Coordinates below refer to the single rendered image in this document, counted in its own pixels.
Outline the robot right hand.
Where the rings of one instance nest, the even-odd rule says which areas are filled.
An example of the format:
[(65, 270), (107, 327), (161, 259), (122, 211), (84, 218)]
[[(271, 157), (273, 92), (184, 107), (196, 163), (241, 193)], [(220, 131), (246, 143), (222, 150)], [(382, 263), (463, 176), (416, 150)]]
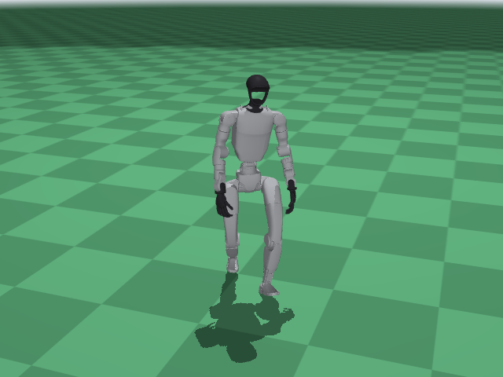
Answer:
[(226, 185), (225, 183), (221, 183), (220, 184), (220, 192), (216, 192), (215, 191), (215, 194), (217, 194), (217, 197), (216, 197), (216, 206), (217, 206), (217, 212), (219, 215), (223, 216), (223, 217), (227, 217), (227, 218), (230, 218), (231, 215), (227, 208), (226, 208), (226, 205), (228, 206), (229, 209), (233, 210), (233, 208), (229, 205), (229, 203), (226, 201), (226, 197), (224, 195), (224, 193), (226, 193)]

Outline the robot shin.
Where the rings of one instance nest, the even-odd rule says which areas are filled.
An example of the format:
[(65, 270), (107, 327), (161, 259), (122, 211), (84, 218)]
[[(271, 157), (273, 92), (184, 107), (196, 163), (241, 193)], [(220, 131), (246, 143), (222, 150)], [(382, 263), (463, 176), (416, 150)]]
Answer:
[(229, 245), (226, 243), (226, 253), (230, 259), (236, 258), (238, 254), (238, 246), (235, 246), (235, 248), (229, 248)]
[(281, 257), (281, 246), (282, 240), (279, 244), (276, 244), (274, 249), (268, 249), (266, 246), (264, 247), (263, 253), (263, 264), (264, 264), (264, 273), (263, 273), (263, 286), (268, 283), (271, 284), (271, 280), (273, 279), (273, 275), (275, 270), (277, 269), (278, 263)]

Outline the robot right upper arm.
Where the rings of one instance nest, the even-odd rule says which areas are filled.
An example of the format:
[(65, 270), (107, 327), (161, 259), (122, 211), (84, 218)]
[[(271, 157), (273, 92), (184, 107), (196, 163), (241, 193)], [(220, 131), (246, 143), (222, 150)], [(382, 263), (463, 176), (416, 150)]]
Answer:
[(229, 137), (230, 127), (237, 121), (237, 110), (225, 111), (219, 117), (218, 131), (216, 134), (215, 147), (221, 149), (220, 158), (225, 159), (229, 155), (229, 149), (225, 146)]

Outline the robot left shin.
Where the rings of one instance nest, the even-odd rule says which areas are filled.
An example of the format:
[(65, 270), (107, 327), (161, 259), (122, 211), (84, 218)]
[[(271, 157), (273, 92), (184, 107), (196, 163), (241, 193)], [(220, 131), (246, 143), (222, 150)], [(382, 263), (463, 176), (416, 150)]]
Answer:
[(271, 280), (273, 279), (273, 275), (275, 270), (277, 269), (278, 263), (281, 257), (281, 246), (282, 240), (279, 244), (276, 244), (274, 249), (268, 249), (266, 246), (264, 247), (263, 253), (263, 264), (264, 264), (264, 273), (263, 273), (263, 286), (268, 283), (271, 284)]

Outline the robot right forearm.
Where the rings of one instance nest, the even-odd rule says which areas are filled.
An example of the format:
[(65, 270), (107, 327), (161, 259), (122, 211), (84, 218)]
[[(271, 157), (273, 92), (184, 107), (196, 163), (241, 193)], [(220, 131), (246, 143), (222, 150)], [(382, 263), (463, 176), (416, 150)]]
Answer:
[(214, 189), (216, 192), (220, 192), (220, 184), (223, 182), (226, 184), (226, 171), (225, 165), (226, 161), (224, 159), (220, 159), (221, 149), (219, 146), (216, 146), (213, 151), (212, 162), (214, 166)]

